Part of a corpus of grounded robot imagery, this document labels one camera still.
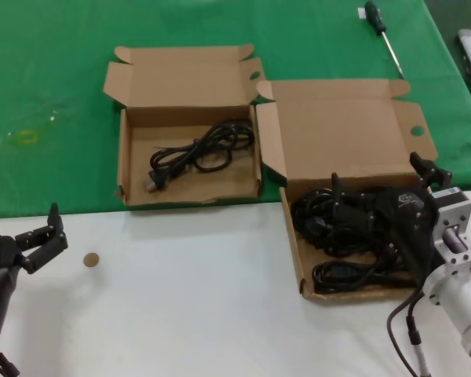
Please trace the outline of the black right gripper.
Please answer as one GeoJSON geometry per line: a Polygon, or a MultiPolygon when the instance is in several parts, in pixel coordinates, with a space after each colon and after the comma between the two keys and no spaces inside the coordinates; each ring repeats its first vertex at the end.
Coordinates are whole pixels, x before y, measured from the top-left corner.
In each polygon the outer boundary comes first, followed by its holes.
{"type": "Polygon", "coordinates": [[[449,189],[452,173],[439,168],[432,160],[417,152],[410,154],[410,165],[418,175],[414,186],[378,185],[371,188],[372,211],[366,197],[349,196],[336,173],[331,175],[333,200],[332,220],[335,226],[346,226],[359,232],[371,233],[392,243],[416,284],[421,287],[433,264],[431,248],[432,215],[426,200],[430,188],[449,189]]]}

